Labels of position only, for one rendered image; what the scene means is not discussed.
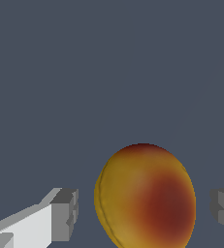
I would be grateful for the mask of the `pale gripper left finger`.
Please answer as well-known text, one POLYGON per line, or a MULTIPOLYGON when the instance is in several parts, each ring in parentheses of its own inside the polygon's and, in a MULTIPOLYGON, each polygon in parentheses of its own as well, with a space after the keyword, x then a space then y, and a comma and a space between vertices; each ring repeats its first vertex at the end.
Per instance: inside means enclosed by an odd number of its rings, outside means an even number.
POLYGON ((79 190, 53 188, 38 204, 0 221, 0 248, 48 248, 69 241, 79 215, 79 190))

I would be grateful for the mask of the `yellow red peach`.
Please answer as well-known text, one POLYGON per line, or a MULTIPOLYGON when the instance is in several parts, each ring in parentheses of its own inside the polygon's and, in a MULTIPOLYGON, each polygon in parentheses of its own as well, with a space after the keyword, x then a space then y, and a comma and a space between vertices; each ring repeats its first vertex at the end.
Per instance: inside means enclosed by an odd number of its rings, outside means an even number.
POLYGON ((149 143, 126 146, 110 157, 96 181, 94 205, 118 248, 185 248, 196 220, 185 167, 149 143))

